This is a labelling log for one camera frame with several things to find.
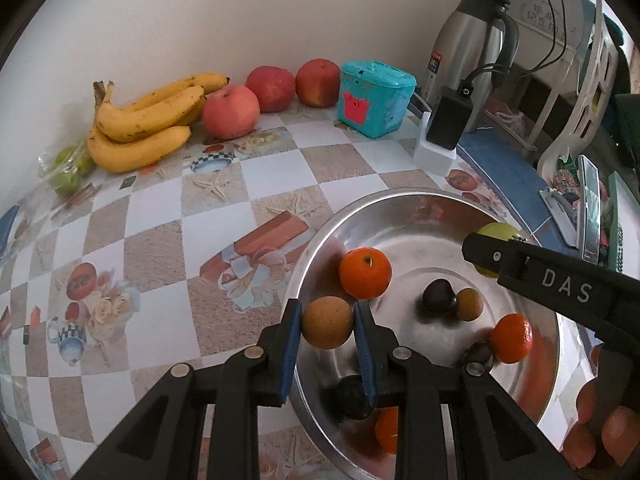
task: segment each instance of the green fruit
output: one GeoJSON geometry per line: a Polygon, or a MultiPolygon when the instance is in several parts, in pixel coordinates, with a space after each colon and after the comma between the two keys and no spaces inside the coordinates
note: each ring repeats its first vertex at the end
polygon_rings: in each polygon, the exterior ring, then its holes
{"type": "Polygon", "coordinates": [[[60,150],[60,152],[56,155],[56,158],[53,160],[54,167],[57,168],[60,164],[65,162],[75,150],[75,146],[67,146],[66,148],[62,148],[62,150],[60,150]]]}
{"type": "MultiPolygon", "coordinates": [[[[512,225],[505,224],[503,222],[492,222],[487,224],[478,231],[479,235],[491,236],[492,238],[498,238],[499,240],[511,240],[514,236],[518,235],[518,230],[512,225]]],[[[474,266],[476,270],[488,278],[497,278],[498,275],[490,270],[483,269],[482,267],[474,266]]]]}
{"type": "Polygon", "coordinates": [[[90,156],[82,155],[76,162],[76,168],[78,168],[78,173],[80,174],[80,176],[87,176],[94,170],[95,162],[90,156]]]}
{"type": "Polygon", "coordinates": [[[61,197],[68,198],[80,188],[80,177],[75,169],[69,169],[51,177],[49,184],[61,197]]]}

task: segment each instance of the teal plastic container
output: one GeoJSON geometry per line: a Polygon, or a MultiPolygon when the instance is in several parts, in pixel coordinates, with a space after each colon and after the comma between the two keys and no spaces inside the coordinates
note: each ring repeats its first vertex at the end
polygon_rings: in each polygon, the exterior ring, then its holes
{"type": "Polygon", "coordinates": [[[340,69],[338,119],[371,139],[397,130],[414,93],[415,77],[377,61],[340,69]]]}

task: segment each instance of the black fruit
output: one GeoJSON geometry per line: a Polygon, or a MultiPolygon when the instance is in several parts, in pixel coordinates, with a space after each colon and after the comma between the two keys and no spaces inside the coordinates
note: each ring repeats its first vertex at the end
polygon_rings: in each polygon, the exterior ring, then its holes
{"type": "Polygon", "coordinates": [[[373,412],[364,394],[362,377],[349,375],[341,378],[335,385],[335,397],[344,416],[353,420],[363,420],[373,412]]]}
{"type": "Polygon", "coordinates": [[[494,367],[494,354],[486,341],[477,341],[465,350],[458,361],[458,367],[463,368],[469,363],[480,363],[486,371],[490,372],[494,367]]]}
{"type": "Polygon", "coordinates": [[[448,316],[456,313],[456,295],[444,278],[432,281],[422,293],[422,310],[431,316],[448,316]]]}

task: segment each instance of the screw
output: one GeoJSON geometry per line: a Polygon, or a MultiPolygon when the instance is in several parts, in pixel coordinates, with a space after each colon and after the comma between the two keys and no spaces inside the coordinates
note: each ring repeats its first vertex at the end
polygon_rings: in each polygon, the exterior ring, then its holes
{"type": "Polygon", "coordinates": [[[181,377],[186,377],[190,370],[191,369],[188,364],[178,363],[171,368],[171,375],[179,379],[181,377]]]}
{"type": "Polygon", "coordinates": [[[249,359],[257,359],[258,357],[262,357],[262,354],[264,354],[264,350],[259,346],[249,346],[249,348],[244,351],[244,357],[249,359]]]}
{"type": "Polygon", "coordinates": [[[404,361],[411,357],[411,350],[405,346],[397,346],[394,348],[393,355],[396,359],[402,359],[404,361]]]}
{"type": "Polygon", "coordinates": [[[468,373],[472,377],[480,377],[484,375],[486,369],[483,364],[480,363],[469,363],[465,367],[466,373],[468,373]]]}

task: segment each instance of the bowl rim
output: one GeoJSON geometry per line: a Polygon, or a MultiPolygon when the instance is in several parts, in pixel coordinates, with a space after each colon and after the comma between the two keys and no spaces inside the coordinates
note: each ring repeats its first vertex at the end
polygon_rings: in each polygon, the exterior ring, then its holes
{"type": "MultiPolygon", "coordinates": [[[[311,262],[316,257],[316,254],[318,253],[320,247],[324,245],[327,238],[335,231],[335,229],[362,209],[372,204],[399,196],[439,196],[442,198],[448,198],[455,200],[456,202],[465,203],[466,205],[475,208],[479,212],[484,213],[496,222],[501,221],[501,218],[497,214],[488,211],[487,209],[483,208],[475,202],[472,202],[471,200],[463,198],[460,195],[449,191],[443,191],[429,187],[401,187],[396,189],[385,189],[361,197],[335,213],[331,218],[328,219],[327,222],[325,222],[325,224],[320,229],[318,229],[311,240],[309,240],[308,245],[306,246],[303,253],[300,254],[300,257],[298,258],[296,265],[292,270],[291,276],[289,278],[289,283],[287,283],[285,301],[282,303],[283,306],[280,313],[281,316],[284,312],[284,307],[286,306],[287,301],[290,298],[297,298],[299,296],[304,277],[309,270],[311,262]]],[[[558,358],[556,359],[556,370],[554,371],[553,385],[550,389],[544,408],[542,409],[540,419],[534,420],[536,424],[540,423],[540,420],[542,420],[551,404],[551,400],[554,398],[554,396],[557,395],[556,389],[558,387],[558,371],[562,356],[564,354],[564,319],[556,312],[554,312],[554,317],[556,319],[556,332],[558,335],[556,343],[556,355],[558,356],[558,358]]],[[[356,463],[352,462],[340,449],[338,449],[334,445],[331,438],[322,430],[322,427],[312,413],[306,397],[302,392],[297,364],[294,369],[294,376],[289,399],[296,413],[296,416],[300,420],[300,424],[306,431],[306,434],[308,434],[309,439],[314,444],[314,446],[318,448],[320,453],[327,457],[331,463],[333,463],[340,471],[348,475],[350,478],[353,478],[354,480],[380,480],[379,477],[370,475],[369,472],[358,466],[356,463]]]]}

